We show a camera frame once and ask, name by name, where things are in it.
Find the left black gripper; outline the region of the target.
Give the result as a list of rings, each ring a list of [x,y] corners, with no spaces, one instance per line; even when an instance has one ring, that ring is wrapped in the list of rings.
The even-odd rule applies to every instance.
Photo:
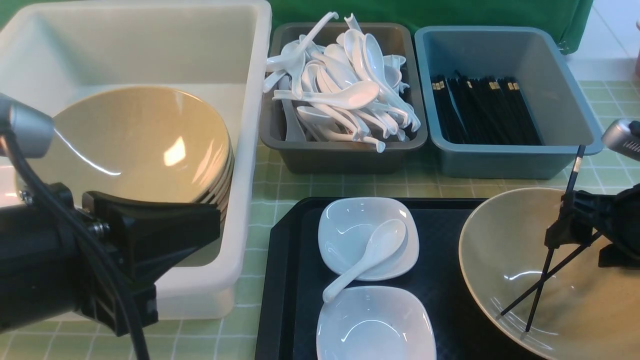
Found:
[[[88,191],[82,206],[105,225],[98,238],[133,281],[126,293],[143,328],[159,321],[157,288],[150,281],[221,235],[221,212],[210,203],[144,202]],[[96,278],[68,223],[32,202],[3,206],[0,228],[2,333],[66,313],[117,337],[130,333],[118,296]]]

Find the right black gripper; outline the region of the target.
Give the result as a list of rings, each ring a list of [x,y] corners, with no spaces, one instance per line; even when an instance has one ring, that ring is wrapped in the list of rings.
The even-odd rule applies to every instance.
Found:
[[[545,233],[544,245],[589,246],[594,231],[611,244],[599,251],[599,268],[638,269],[640,266],[640,185],[618,194],[574,190],[561,197],[558,218]]]

